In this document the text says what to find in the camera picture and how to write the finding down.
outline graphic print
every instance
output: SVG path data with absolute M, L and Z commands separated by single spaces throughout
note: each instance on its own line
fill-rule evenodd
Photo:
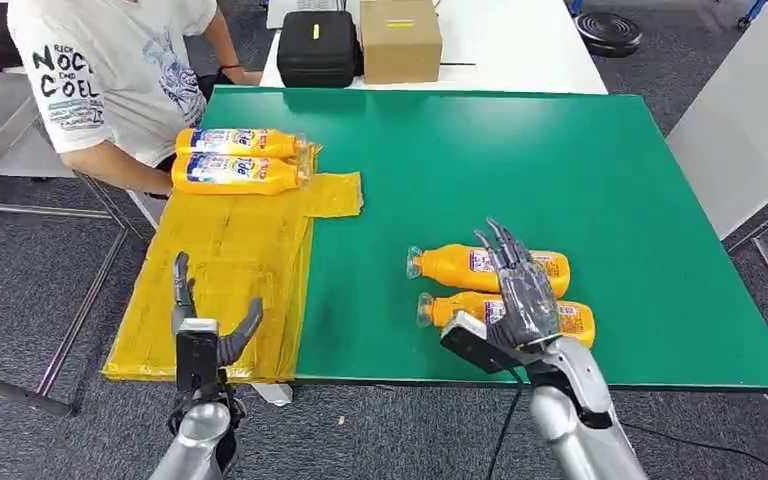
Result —
M 143 57 L 160 67 L 160 88 L 181 111 L 184 122 L 190 127 L 197 126 L 204 113 L 204 96 L 198 88 L 196 73 L 175 53 L 168 29 L 146 43 Z
M 104 124 L 100 93 L 93 88 L 93 70 L 86 58 L 69 45 L 46 44 L 31 54 L 34 88 L 42 95 L 41 110 L 49 124 L 65 131 L 98 128 Z

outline robotic arm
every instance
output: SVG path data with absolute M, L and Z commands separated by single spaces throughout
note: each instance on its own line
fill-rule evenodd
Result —
M 220 337 L 216 320 L 196 314 L 187 261 L 187 254 L 181 252 L 172 267 L 172 333 L 180 398 L 167 426 L 175 438 L 152 480 L 220 480 L 233 467 L 237 452 L 234 430 L 246 410 L 234 398 L 224 367 L 240 358 L 263 318 L 263 303 L 254 298 L 237 328 Z
M 487 373 L 525 367 L 534 386 L 531 416 L 570 480 L 646 479 L 620 425 L 593 355 L 560 335 L 546 272 L 522 242 L 488 219 L 496 243 L 480 231 L 499 276 L 505 316 L 484 324 L 458 312 L 440 343 Z

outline green table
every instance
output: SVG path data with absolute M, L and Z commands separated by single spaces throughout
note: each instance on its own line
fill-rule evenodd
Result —
M 314 223 L 300 379 L 508 382 L 415 323 L 409 246 L 493 216 L 565 253 L 608 383 L 768 389 L 768 328 L 636 96 L 220 88 L 205 127 L 304 132 L 360 171 L 359 217 Z

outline human hand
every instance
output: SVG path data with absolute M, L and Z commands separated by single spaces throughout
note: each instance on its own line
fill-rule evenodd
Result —
M 488 325 L 490 333 L 511 347 L 527 347 L 556 337 L 560 332 L 558 303 L 546 270 L 507 228 L 490 218 L 487 224 L 493 230 L 498 247 L 481 231 L 474 233 L 487 249 L 505 302 L 505 315 Z
M 225 68 L 222 73 L 235 85 L 258 86 L 260 85 L 260 78 L 263 76 L 263 72 L 249 72 L 243 70 L 242 67 Z

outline round black object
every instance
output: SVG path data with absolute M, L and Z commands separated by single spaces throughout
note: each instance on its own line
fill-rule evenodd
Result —
M 593 55 L 626 57 L 640 47 L 640 28 L 627 18 L 613 13 L 585 13 L 574 21 Z

